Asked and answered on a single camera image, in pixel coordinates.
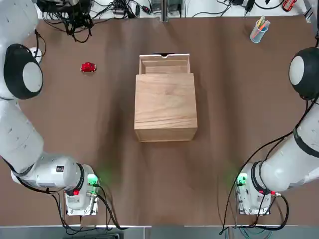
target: wooden drawer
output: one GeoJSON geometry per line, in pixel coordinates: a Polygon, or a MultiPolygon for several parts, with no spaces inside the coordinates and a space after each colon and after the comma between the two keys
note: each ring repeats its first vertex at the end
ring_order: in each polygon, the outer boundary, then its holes
{"type": "Polygon", "coordinates": [[[169,73],[190,73],[189,54],[140,56],[140,75],[169,73]]]}
{"type": "Polygon", "coordinates": [[[134,129],[141,142],[193,139],[197,112],[188,54],[140,56],[134,129]]]}

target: red toy car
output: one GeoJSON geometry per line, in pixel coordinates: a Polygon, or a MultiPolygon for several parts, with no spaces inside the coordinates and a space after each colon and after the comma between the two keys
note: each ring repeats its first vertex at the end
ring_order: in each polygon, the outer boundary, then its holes
{"type": "Polygon", "coordinates": [[[94,72],[96,70],[96,65],[90,62],[85,62],[81,66],[82,72],[94,72]]]}

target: green indicator light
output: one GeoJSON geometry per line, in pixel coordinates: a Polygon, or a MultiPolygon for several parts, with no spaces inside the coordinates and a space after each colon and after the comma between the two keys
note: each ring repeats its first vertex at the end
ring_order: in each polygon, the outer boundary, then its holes
{"type": "Polygon", "coordinates": [[[88,174],[88,184],[96,184],[98,182],[98,177],[95,174],[88,174]]]}
{"type": "Polygon", "coordinates": [[[246,179],[247,179],[247,173],[241,173],[239,174],[237,178],[237,183],[246,185],[246,179]]]}

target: brown tabletop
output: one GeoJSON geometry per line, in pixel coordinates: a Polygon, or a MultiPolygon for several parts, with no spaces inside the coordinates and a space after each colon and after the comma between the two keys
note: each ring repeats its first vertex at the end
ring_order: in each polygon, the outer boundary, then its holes
{"type": "MultiPolygon", "coordinates": [[[[47,152],[93,167],[111,190],[121,225],[221,225],[219,213],[223,217],[239,166],[257,147],[290,131],[305,108],[288,68],[296,52],[314,45],[311,26],[303,16],[268,19],[260,44],[249,39],[254,17],[111,20],[94,26],[85,44],[40,22],[47,45],[44,87],[21,108],[47,152]],[[191,142],[137,141],[139,55],[154,52],[190,54],[198,114],[191,142]],[[95,73],[80,72],[87,61],[97,65],[95,73]]],[[[85,39],[86,32],[78,37],[85,39]]],[[[28,45],[35,45],[34,36],[28,45]]],[[[54,200],[13,183],[2,161],[0,180],[0,225],[60,225],[54,200]]],[[[317,187],[314,182],[285,192],[288,224],[318,225],[317,187]]],[[[278,209],[272,212],[260,223],[280,224],[278,209]]],[[[238,217],[239,224],[252,221],[238,217]]],[[[105,224],[103,205],[83,223],[105,224]]],[[[231,210],[227,224],[234,224],[231,210]]]]}

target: red object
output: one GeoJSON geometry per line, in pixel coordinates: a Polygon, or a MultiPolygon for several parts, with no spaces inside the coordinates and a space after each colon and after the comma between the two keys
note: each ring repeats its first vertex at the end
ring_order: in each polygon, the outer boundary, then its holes
{"type": "Polygon", "coordinates": [[[91,62],[85,62],[81,66],[82,72],[94,72],[96,70],[96,65],[91,62]]]}
{"type": "Polygon", "coordinates": [[[284,0],[283,10],[290,11],[291,9],[293,9],[296,2],[297,2],[297,0],[284,0]]]}

